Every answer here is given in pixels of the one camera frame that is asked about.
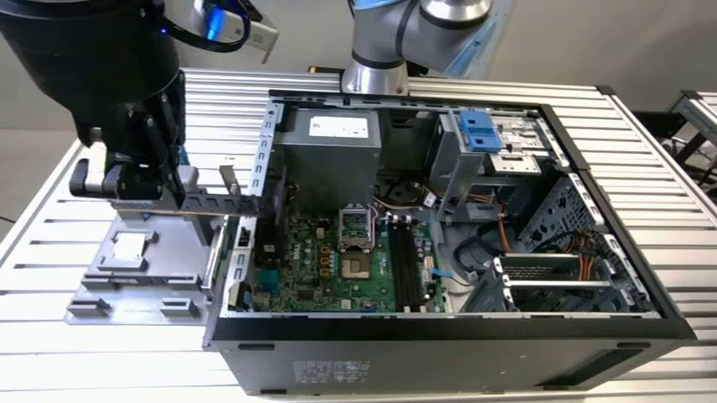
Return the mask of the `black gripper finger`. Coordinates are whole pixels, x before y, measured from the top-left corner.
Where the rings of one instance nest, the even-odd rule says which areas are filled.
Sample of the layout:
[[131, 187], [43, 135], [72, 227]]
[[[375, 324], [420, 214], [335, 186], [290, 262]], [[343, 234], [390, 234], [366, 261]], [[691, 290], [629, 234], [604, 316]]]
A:
[[88, 148], [68, 183], [74, 196], [115, 201], [155, 201], [163, 193], [181, 205], [185, 187], [178, 167], [186, 162], [186, 97], [158, 94], [110, 111], [104, 126], [75, 120]]

